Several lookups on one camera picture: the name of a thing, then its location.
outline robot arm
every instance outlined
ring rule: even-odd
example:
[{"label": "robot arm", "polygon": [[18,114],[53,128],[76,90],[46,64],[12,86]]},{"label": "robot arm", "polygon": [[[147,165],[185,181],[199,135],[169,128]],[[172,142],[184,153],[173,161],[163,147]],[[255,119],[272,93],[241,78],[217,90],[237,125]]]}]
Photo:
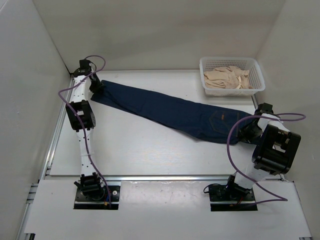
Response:
[{"label": "robot arm", "polygon": [[[93,70],[91,67],[91,62],[89,60],[83,59],[80,60],[80,68],[78,68],[74,73],[74,84],[78,84],[85,76],[89,75]],[[95,115],[90,107],[89,104],[89,90],[93,93],[100,91],[103,87],[99,78],[96,74],[93,74],[90,77],[90,81],[86,80],[82,82],[78,87],[76,87],[70,99],[70,105],[74,110],[77,112],[79,117],[81,118],[86,133],[86,142],[87,147],[90,152],[91,159],[94,164],[95,158],[93,149],[91,147],[91,142],[94,133],[94,127],[96,126],[96,119]],[[81,176],[80,176],[80,183],[75,182],[74,184],[78,187],[78,189],[83,193],[85,196],[89,196],[93,199],[98,199],[99,197],[103,196],[105,193],[104,183],[101,180],[100,176],[96,172],[95,168],[92,166],[91,161],[88,157],[87,147],[85,142],[84,131],[82,126],[80,125],[78,119],[71,111],[71,109],[66,106],[66,112],[73,130],[75,130],[78,142],[80,145],[80,152],[81,152]]]},{"label": "robot arm", "polygon": [[[252,162],[242,172],[258,182],[268,175],[286,174],[290,170],[301,137],[283,126],[280,118],[273,113],[270,104],[260,104],[255,115],[279,119],[256,118],[239,131],[244,141],[257,143]],[[225,187],[216,187],[214,194],[219,195],[222,202],[238,201],[252,192],[254,184],[236,172],[229,177]]]}]

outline laundry basket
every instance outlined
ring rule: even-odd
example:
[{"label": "laundry basket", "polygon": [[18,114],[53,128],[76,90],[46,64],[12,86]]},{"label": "laundry basket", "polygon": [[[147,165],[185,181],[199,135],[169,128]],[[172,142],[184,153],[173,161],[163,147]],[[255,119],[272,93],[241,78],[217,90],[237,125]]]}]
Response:
[{"label": "laundry basket", "polygon": [[[206,86],[204,72],[229,66],[250,70],[249,82],[253,89],[209,88]],[[200,75],[205,94],[210,96],[252,96],[266,88],[265,80],[257,61],[250,57],[202,57],[200,59]]]}]

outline cable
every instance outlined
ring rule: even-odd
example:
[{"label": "cable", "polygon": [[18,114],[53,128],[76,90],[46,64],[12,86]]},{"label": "cable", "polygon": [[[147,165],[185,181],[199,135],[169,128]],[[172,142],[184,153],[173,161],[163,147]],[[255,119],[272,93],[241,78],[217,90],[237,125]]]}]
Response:
[{"label": "cable", "polygon": [[99,201],[99,200],[101,200],[105,195],[106,195],[106,190],[105,190],[105,188],[103,188],[103,194],[102,194],[102,196],[101,196],[99,199],[96,199],[96,198],[93,198],[93,197],[91,197],[91,199],[94,200],[94,201]]},{"label": "cable", "polygon": [[242,196],[240,200],[236,203],[236,206],[239,205],[243,201],[244,197]]},{"label": "cable", "polygon": [[282,196],[279,196],[267,189],[265,189],[263,186],[261,186],[259,183],[257,183],[256,180],[254,180],[253,178],[245,175],[242,171],[239,170],[239,168],[237,168],[237,166],[235,165],[234,161],[232,160],[231,158],[231,154],[230,154],[230,139],[231,139],[231,135],[232,133],[234,132],[235,128],[243,121],[246,121],[246,120],[249,120],[249,119],[268,119],[268,120],[274,120],[274,121],[284,121],[284,122],[296,122],[296,121],[301,121],[303,119],[306,118],[306,115],[302,114],[302,113],[280,113],[280,114],[277,114],[278,116],[281,116],[281,115],[295,115],[295,116],[302,116],[301,118],[296,118],[296,119],[277,119],[277,118],[272,118],[272,117],[268,117],[268,116],[259,116],[259,115],[253,115],[253,116],[246,116],[244,118],[241,118],[239,121],[237,121],[231,128],[229,134],[228,134],[228,138],[227,138],[227,141],[226,141],[226,152],[227,152],[227,155],[228,155],[228,158],[229,158],[229,161],[232,165],[232,167],[236,170],[236,172],[238,172],[239,174],[241,174],[242,176],[244,176],[246,179],[249,179],[251,180],[252,182],[254,182],[259,188],[261,188],[263,191],[267,192],[268,194],[278,198],[278,199],[269,199],[269,200],[263,200],[263,201],[257,201],[256,203],[253,203],[253,204],[249,204],[245,207],[250,207],[250,206],[254,206],[254,205],[257,205],[257,204],[262,204],[262,203],[268,203],[268,202],[275,202],[275,201],[283,201],[283,202],[287,202],[288,199],[282,197]]},{"label": "cable", "polygon": [[95,66],[95,71],[97,71],[97,65],[95,65],[94,62],[90,61],[91,64],[93,64]]},{"label": "cable", "polygon": [[[88,155],[88,158],[89,158],[89,161],[91,163],[91,165],[93,166],[94,170],[99,174],[99,176],[102,178],[104,184],[105,184],[105,187],[106,187],[106,190],[107,190],[107,195],[109,196],[110,195],[110,190],[109,190],[109,187],[108,187],[108,184],[107,184],[107,181],[105,179],[105,177],[101,174],[101,172],[99,171],[99,169],[96,167],[96,165],[94,164],[94,161],[92,160],[91,158],[91,154],[90,154],[90,151],[89,151],[89,147],[88,147],[88,142],[87,142],[87,134],[86,134],[86,128],[85,128],[85,125],[84,123],[82,122],[80,116],[77,114],[76,110],[74,110],[74,108],[68,103],[68,101],[61,95],[61,93],[65,92],[65,91],[69,91],[69,90],[72,90],[72,89],[75,89],[77,87],[80,86],[81,83],[83,83],[85,80],[87,80],[89,77],[91,77],[93,74],[97,73],[97,72],[100,72],[101,70],[103,70],[106,66],[106,60],[102,57],[102,56],[99,56],[99,55],[89,55],[87,56],[85,59],[87,58],[91,58],[91,57],[98,57],[98,58],[101,58],[103,60],[103,66],[101,68],[99,68],[98,70],[95,70],[93,72],[91,72],[90,74],[88,74],[87,76],[85,76],[79,83],[77,83],[76,85],[72,86],[72,87],[69,87],[69,88],[65,88],[65,89],[62,89],[58,92],[58,95],[59,97],[62,99],[62,101],[71,109],[71,111],[74,113],[74,115],[76,116],[76,118],[78,119],[81,127],[82,127],[82,130],[83,130],[83,135],[84,135],[84,143],[85,143],[85,149],[86,149],[86,153]],[[110,204],[110,208],[111,208],[111,197],[109,197],[109,204]]]},{"label": "cable", "polygon": [[218,183],[212,183],[212,184],[209,184],[208,186],[206,186],[204,189],[203,189],[203,193],[204,194],[208,194],[209,191],[205,191],[206,188],[210,187],[210,186],[221,186],[221,184],[218,184]]}]

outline white floor panel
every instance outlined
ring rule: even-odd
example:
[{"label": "white floor panel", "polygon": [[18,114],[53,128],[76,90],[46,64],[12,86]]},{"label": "white floor panel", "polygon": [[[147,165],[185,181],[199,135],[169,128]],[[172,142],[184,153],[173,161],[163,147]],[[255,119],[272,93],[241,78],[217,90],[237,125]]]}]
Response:
[{"label": "white floor panel", "polygon": [[[208,182],[128,182],[119,210],[74,210],[71,180],[39,183],[25,232],[35,240],[298,240],[310,237],[295,186],[261,185],[288,202],[258,205],[258,211],[210,212]],[[270,195],[254,187],[257,201]]]},{"label": "white floor panel", "polygon": [[[255,111],[250,97],[207,97],[198,70],[103,71],[101,80],[157,91],[203,104]],[[93,148],[104,175],[222,175],[234,172],[226,145],[191,138],[142,117],[90,102],[96,117]],[[255,146],[238,143],[232,156],[241,168],[251,161]],[[65,119],[50,174],[78,176],[80,148]]]}]

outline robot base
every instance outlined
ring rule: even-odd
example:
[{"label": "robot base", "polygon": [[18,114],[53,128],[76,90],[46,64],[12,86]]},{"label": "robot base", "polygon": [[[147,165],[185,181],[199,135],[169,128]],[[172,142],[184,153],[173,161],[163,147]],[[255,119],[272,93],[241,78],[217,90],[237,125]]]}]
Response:
[{"label": "robot base", "polygon": [[111,208],[109,203],[105,205],[105,197],[101,199],[92,199],[89,196],[83,195],[83,193],[77,188],[73,209],[89,209],[89,210],[118,210],[119,198],[120,198],[120,186],[109,185],[111,192]]},{"label": "robot base", "polygon": [[233,211],[257,211],[254,192],[248,193],[241,203],[237,204],[236,199],[232,199],[225,191],[226,185],[210,185],[208,187],[211,212],[233,212]]}]

